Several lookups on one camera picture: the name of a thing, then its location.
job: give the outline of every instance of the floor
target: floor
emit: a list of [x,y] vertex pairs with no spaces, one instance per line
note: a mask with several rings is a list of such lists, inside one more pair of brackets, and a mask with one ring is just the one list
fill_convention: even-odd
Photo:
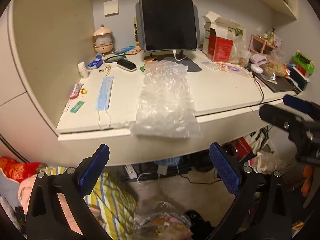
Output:
[[[215,181],[213,172],[214,169],[207,173],[193,170],[183,176],[189,177],[191,182],[211,183]],[[143,181],[141,185],[126,183],[127,190],[138,200],[138,209],[150,202],[165,200],[183,212],[196,210],[212,226],[220,222],[234,200],[234,195],[229,194],[222,181],[212,185],[191,184],[187,179],[175,176]]]

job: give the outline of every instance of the monitor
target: monitor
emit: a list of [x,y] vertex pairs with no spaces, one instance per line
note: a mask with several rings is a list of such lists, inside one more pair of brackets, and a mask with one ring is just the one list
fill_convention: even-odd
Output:
[[139,43],[146,52],[197,48],[193,0],[139,0],[136,9]]

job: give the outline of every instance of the screw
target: screw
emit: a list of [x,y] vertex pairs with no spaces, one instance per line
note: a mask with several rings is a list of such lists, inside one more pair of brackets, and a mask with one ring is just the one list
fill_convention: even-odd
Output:
[[67,173],[69,174],[69,175],[71,175],[72,173],[74,173],[76,171],[76,169],[74,168],[74,167],[71,167],[71,168],[68,168],[67,169]]
[[244,171],[246,173],[251,173],[252,172],[252,168],[250,166],[245,166],[243,169],[244,169]]
[[41,179],[44,177],[44,175],[45,175],[45,172],[41,171],[38,173],[38,178]]
[[284,127],[286,130],[289,130],[289,123],[288,123],[288,122],[284,122],[283,127]]
[[281,173],[279,171],[274,171],[273,174],[278,178],[281,177]]
[[310,131],[307,131],[307,137],[310,141],[313,141],[313,133],[311,133]]

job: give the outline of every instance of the white desk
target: white desk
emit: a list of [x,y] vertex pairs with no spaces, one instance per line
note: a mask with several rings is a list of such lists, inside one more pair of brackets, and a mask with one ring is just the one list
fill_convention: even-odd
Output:
[[[196,116],[253,106],[261,101],[261,94],[252,78],[204,66],[201,62],[209,61],[209,59],[199,50],[185,53],[202,68],[200,72],[188,73]],[[127,56],[127,59],[135,63],[138,68],[132,73],[119,67],[112,68],[109,76],[114,76],[114,81],[108,114],[100,111],[99,116],[98,112],[94,110],[101,82],[106,72],[99,73],[98,70],[92,70],[89,78],[80,80],[88,93],[80,94],[77,99],[72,100],[69,110],[61,116],[57,131],[71,133],[97,131],[101,128],[123,128],[128,122],[135,121],[137,101],[143,87],[143,73],[140,71],[140,67],[143,66],[143,56],[143,52]],[[281,99],[288,93],[273,93],[269,88],[262,89],[265,95],[264,102]],[[76,114],[71,113],[70,109],[79,100],[84,101],[84,105]]]
[[[110,148],[107,165],[142,163],[181,156],[208,149],[210,144],[220,144],[239,138],[267,123],[259,117],[261,94],[252,78],[233,73],[213,70],[201,64],[208,61],[200,51],[186,52],[201,68],[201,72],[188,73],[190,93],[193,97],[197,120],[203,134],[201,138],[170,139],[160,137],[132,136],[130,130],[119,128],[124,123],[135,121],[138,96],[143,86],[143,73],[138,69],[130,73],[118,67],[112,68],[114,76],[108,114],[100,112],[100,126],[111,129],[100,130],[99,115],[94,111],[97,96],[105,72],[94,70],[89,78],[81,80],[88,94],[73,100],[69,111],[63,113],[57,130],[61,133],[60,143],[72,153],[72,161],[64,165],[77,165],[83,158],[91,156],[101,143]],[[143,65],[144,53],[128,56],[128,60]],[[294,95],[293,91],[273,93],[262,87],[264,102],[283,105],[285,94]],[[70,109],[79,100],[85,104],[76,114]]]

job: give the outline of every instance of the stand base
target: stand base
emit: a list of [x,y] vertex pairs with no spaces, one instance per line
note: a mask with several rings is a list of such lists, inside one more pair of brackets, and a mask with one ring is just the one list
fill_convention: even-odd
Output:
[[[173,54],[158,55],[157,60],[158,61],[167,60],[167,61],[177,62],[176,59],[174,58]],[[180,62],[177,62],[177,63],[181,63],[181,64],[183,64],[185,66],[188,66],[187,72],[199,72],[199,71],[202,70],[196,63],[194,63],[188,57],[186,57],[184,60],[182,60]]]

